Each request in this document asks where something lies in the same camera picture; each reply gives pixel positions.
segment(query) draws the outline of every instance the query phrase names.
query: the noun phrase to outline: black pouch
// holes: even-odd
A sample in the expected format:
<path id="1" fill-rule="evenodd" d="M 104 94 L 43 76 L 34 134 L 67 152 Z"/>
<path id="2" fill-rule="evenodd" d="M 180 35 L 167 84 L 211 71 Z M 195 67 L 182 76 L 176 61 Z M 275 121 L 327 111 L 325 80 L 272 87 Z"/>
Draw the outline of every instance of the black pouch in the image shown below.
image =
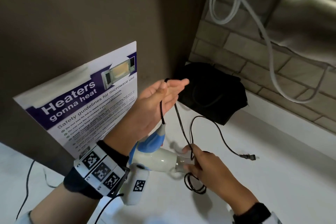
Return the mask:
<path id="1" fill-rule="evenodd" d="M 210 64 L 190 63 L 177 77 L 190 80 L 179 94 L 179 102 L 218 124 L 225 125 L 236 111 L 247 106 L 240 78 L 225 74 Z"/>

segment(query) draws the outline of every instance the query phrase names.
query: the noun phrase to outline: person's left hand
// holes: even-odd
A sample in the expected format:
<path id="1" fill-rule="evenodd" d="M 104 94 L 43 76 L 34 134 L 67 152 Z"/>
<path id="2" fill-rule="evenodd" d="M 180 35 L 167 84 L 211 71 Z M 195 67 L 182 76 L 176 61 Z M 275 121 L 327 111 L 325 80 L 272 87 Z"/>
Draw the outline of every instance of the person's left hand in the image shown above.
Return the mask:
<path id="1" fill-rule="evenodd" d="M 160 80 L 146 88 L 104 141 L 120 153 L 128 155 L 134 144 L 151 132 L 161 120 L 160 102 L 165 115 L 187 84 L 188 79 L 169 80 L 167 83 Z"/>

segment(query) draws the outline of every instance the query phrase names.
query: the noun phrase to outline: brick wall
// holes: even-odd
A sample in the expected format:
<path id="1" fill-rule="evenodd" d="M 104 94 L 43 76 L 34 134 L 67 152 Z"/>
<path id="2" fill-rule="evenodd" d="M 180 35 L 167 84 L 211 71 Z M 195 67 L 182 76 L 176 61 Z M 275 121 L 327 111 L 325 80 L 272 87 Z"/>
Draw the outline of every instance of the brick wall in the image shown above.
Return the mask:
<path id="1" fill-rule="evenodd" d="M 226 17 L 233 0 L 217 0 L 216 14 Z M 264 20 L 276 0 L 247 0 Z M 274 47 L 274 67 L 281 88 L 291 97 L 309 97 L 323 73 L 318 64 Z M 317 97 L 307 104 L 293 103 L 273 86 L 268 70 L 268 52 L 258 27 L 241 5 L 232 21 L 212 22 L 205 4 L 202 19 L 189 57 L 191 62 L 207 62 L 221 71 L 238 76 L 245 88 L 311 122 L 336 133 L 336 73 L 327 73 Z"/>

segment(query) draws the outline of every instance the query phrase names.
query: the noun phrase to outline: dark gray wall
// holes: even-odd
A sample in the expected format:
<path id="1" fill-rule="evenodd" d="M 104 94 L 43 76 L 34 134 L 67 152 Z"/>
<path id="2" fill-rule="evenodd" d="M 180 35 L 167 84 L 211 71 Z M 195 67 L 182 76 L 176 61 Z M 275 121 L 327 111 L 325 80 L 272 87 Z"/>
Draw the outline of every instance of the dark gray wall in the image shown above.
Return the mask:
<path id="1" fill-rule="evenodd" d="M 72 157 L 12 99 L 132 41 L 138 88 L 187 59 L 205 0 L 0 0 L 1 142 L 65 174 Z"/>

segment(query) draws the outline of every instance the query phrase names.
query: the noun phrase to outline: microwave image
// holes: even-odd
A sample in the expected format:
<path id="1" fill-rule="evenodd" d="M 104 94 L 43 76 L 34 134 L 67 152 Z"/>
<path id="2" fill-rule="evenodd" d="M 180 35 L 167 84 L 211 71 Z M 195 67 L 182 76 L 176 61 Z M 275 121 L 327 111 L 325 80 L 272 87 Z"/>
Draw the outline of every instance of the microwave image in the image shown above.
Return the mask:
<path id="1" fill-rule="evenodd" d="M 102 72 L 101 77 L 103 78 L 105 90 L 107 90 L 121 78 L 124 78 L 125 76 L 129 75 L 134 70 L 135 70 L 135 57 L 132 57 L 112 67 L 111 69 Z"/>

